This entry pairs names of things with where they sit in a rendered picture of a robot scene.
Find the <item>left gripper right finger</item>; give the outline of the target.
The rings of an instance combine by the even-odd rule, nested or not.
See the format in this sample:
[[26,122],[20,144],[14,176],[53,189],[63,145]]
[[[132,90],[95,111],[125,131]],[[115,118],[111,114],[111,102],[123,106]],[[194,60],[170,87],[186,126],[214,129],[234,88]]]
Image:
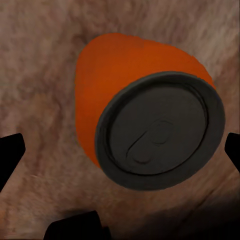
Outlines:
[[240,172],[240,134],[229,133],[224,150]]

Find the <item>can of soda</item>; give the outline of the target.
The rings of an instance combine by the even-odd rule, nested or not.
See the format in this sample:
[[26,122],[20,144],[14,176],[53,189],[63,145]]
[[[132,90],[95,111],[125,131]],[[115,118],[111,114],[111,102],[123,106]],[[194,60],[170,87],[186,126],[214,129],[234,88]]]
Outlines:
[[107,33],[78,57],[79,143],[124,188],[158,191],[188,180],[216,152],[225,124],[209,72],[184,50]]

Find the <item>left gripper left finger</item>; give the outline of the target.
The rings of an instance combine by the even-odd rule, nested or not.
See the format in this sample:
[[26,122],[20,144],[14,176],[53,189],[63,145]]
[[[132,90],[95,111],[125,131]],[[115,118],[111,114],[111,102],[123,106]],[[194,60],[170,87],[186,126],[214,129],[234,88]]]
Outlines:
[[0,138],[0,192],[25,152],[25,142],[21,133]]

